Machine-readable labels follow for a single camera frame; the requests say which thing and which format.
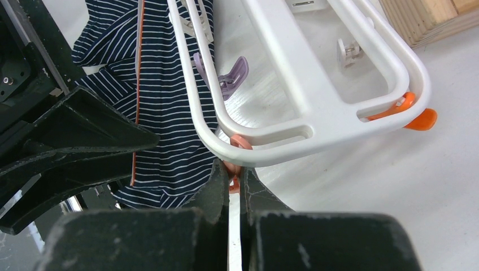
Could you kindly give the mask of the white plastic clip hanger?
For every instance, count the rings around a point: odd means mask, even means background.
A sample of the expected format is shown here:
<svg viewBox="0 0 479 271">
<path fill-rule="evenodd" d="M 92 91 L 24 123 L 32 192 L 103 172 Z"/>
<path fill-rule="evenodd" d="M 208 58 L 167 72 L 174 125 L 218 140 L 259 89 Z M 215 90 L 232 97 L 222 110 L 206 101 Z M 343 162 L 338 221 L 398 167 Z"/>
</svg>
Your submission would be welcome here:
<svg viewBox="0 0 479 271">
<path fill-rule="evenodd" d="M 229 116 L 208 47 L 204 20 L 194 1 L 185 2 L 219 125 L 228 136 L 246 139 L 254 146 L 253 150 L 231 146 L 207 126 L 186 43 L 186 22 L 177 3 L 168 1 L 192 121 L 201 141 L 218 158 L 244 167 L 280 164 L 400 129 L 427 108 L 432 94 L 428 71 L 369 1 L 330 1 L 332 9 L 387 82 L 387 94 L 358 103 L 341 99 L 284 1 L 243 4 L 298 114 L 296 119 L 249 128 Z"/>
</svg>

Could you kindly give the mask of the navy striped boxer underwear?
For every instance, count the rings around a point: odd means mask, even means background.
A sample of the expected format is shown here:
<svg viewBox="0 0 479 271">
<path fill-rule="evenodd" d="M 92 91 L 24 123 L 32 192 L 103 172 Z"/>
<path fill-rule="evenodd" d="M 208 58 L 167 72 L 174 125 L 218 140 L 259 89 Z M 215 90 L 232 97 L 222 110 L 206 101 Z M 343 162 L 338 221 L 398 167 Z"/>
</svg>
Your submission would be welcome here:
<svg viewBox="0 0 479 271">
<path fill-rule="evenodd" d="M 191 118 L 166 1 L 87 1 L 89 20 L 72 60 L 99 67 L 78 80 L 160 138 L 133 156 L 129 185 L 114 198 L 129 208 L 178 208 L 208 181 L 215 156 Z"/>
</svg>

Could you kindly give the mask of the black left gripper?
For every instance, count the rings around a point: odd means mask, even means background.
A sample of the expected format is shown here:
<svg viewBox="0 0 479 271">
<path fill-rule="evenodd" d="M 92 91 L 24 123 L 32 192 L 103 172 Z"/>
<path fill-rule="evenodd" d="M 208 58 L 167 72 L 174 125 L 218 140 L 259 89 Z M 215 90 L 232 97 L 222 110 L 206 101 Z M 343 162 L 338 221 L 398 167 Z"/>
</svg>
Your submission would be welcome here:
<svg viewBox="0 0 479 271">
<path fill-rule="evenodd" d="M 158 144 L 158 135 L 91 90 L 67 94 L 84 74 L 43 1 L 1 1 L 1 176 L 33 176 Z M 67 95 L 36 119 L 55 89 Z"/>
</svg>

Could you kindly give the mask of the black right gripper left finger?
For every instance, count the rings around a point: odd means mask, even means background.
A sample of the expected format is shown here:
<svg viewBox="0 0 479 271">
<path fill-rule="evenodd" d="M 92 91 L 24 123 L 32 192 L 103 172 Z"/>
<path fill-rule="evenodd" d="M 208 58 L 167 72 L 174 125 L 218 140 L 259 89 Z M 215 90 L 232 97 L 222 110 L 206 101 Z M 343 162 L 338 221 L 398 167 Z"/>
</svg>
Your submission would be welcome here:
<svg viewBox="0 0 479 271">
<path fill-rule="evenodd" d="M 228 180 L 215 160 L 207 183 L 180 208 L 65 215 L 34 269 L 227 270 Z"/>
</svg>

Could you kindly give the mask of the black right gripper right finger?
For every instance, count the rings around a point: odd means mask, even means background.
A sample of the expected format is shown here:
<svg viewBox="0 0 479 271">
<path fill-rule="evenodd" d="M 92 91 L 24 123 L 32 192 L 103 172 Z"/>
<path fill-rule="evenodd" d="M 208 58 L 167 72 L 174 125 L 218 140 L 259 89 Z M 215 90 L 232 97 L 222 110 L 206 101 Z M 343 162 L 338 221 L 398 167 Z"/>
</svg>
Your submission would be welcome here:
<svg viewBox="0 0 479 271">
<path fill-rule="evenodd" d="M 244 167 L 240 183 L 243 270 L 420 270 L 408 234 L 381 213 L 298 212 Z"/>
</svg>

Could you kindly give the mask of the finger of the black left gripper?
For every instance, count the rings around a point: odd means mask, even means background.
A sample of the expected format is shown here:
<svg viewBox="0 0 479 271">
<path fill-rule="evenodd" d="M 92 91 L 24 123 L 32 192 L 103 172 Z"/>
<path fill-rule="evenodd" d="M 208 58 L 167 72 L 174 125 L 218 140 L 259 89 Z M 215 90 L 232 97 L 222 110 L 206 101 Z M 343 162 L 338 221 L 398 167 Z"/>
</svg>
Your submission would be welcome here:
<svg viewBox="0 0 479 271">
<path fill-rule="evenodd" d="M 60 202 L 91 187 L 131 177 L 132 154 L 80 160 L 50 169 L 1 217 L 1 232 L 17 235 Z"/>
</svg>

